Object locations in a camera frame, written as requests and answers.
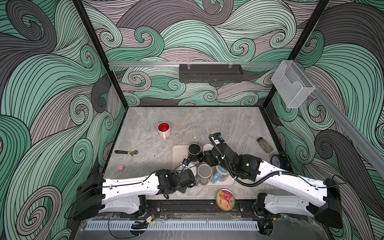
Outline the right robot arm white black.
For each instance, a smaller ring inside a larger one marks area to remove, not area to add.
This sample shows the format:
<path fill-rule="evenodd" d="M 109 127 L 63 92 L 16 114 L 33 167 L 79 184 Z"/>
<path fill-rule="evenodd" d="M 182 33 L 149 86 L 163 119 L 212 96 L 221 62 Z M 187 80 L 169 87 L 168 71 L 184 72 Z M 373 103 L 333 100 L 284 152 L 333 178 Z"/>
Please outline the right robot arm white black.
<path fill-rule="evenodd" d="M 255 208 L 258 214 L 294 214 L 312 217 L 330 228 L 341 229 L 342 201 L 340 183 L 302 177 L 285 171 L 252 155 L 238 155 L 226 144 L 203 146 L 200 160 L 212 167 L 221 167 L 228 178 L 238 184 L 254 188 L 268 184 L 289 192 L 289 196 L 259 193 Z"/>

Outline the cream mug red inside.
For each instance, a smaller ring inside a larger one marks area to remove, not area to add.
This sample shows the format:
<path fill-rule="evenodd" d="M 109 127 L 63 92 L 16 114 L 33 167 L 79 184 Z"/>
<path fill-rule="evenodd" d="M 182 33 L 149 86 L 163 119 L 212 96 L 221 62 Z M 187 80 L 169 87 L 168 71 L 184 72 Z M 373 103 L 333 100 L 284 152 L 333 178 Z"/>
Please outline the cream mug red inside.
<path fill-rule="evenodd" d="M 162 122 L 158 125 L 158 132 L 163 140 L 166 140 L 171 135 L 171 126 L 167 122 Z"/>

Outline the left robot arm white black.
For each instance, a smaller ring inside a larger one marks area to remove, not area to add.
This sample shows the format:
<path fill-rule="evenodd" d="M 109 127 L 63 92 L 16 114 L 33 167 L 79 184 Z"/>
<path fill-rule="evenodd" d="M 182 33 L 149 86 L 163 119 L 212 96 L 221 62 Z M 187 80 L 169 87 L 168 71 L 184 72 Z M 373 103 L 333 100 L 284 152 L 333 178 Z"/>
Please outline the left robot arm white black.
<path fill-rule="evenodd" d="M 175 192 L 185 193 L 196 185 L 192 170 L 181 172 L 158 170 L 148 176 L 132 179 L 105 179 L 94 174 L 76 192 L 76 200 L 66 213 L 66 219 L 86 220 L 100 213 L 142 215 L 147 210 L 146 197 L 162 195 L 166 199 Z"/>

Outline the white ribbed mug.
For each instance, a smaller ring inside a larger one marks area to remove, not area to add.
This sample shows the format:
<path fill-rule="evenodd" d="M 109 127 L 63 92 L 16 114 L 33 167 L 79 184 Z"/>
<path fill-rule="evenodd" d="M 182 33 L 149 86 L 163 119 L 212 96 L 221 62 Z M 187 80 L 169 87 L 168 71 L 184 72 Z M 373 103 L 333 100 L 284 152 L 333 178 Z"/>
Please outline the white ribbed mug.
<path fill-rule="evenodd" d="M 186 171 L 187 169 L 191 170 L 195 177 L 197 176 L 197 168 L 194 163 L 189 163 L 187 166 L 181 165 L 177 170 L 181 172 L 182 170 Z"/>

